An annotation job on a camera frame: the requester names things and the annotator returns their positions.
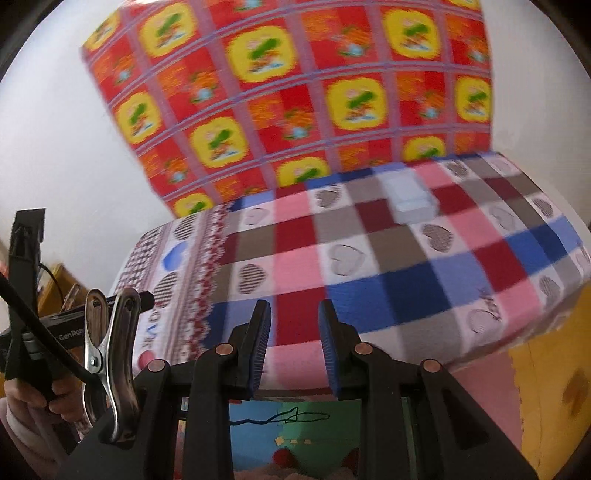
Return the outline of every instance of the red slipper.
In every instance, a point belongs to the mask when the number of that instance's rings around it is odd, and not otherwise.
[[[273,454],[273,463],[281,468],[299,468],[297,458],[287,447],[280,448]]]
[[[343,458],[343,463],[341,463],[341,466],[347,467],[349,470],[353,472],[354,475],[357,475],[358,465],[359,447],[356,447],[353,450],[351,450],[345,458]]]

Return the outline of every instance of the colorful patterned sheet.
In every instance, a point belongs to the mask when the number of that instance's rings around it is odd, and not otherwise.
[[[440,202],[397,225],[383,185],[414,169]],[[451,367],[561,324],[591,276],[556,205],[497,154],[387,164],[237,200],[144,235],[118,281],[150,289],[136,370],[194,358],[246,323],[273,322],[259,394],[328,393],[318,305],[394,358]]]
[[[83,56],[178,216],[331,173],[489,150],[478,0],[128,0]]]

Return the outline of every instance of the clamp rivet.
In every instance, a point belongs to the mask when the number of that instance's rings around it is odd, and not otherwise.
[[[423,368],[431,374],[436,374],[441,370],[441,364],[437,360],[429,359],[423,362]]]
[[[373,351],[374,347],[368,343],[358,343],[355,345],[355,352],[357,352],[359,355],[369,355]]]
[[[166,364],[164,363],[164,360],[157,358],[156,360],[152,360],[148,364],[148,370],[150,370],[151,372],[154,372],[154,373],[161,372],[162,370],[164,370],[165,366],[166,366]]]
[[[229,343],[220,343],[217,347],[216,347],[216,353],[218,355],[230,355],[230,353],[232,353],[234,351],[234,347],[232,345],[230,345]]]

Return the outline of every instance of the pink sleeve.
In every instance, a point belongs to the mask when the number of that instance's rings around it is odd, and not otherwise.
[[[51,480],[57,473],[57,464],[41,436],[10,412],[6,398],[0,398],[0,420],[23,458],[43,480]]]

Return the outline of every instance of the white wall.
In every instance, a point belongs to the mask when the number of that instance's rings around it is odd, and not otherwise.
[[[80,59],[119,0],[65,0],[0,83],[0,239],[46,207],[44,261],[109,290],[139,236],[172,217],[144,180]],[[482,0],[495,68],[494,146],[550,179],[588,221],[591,82],[528,0]]]

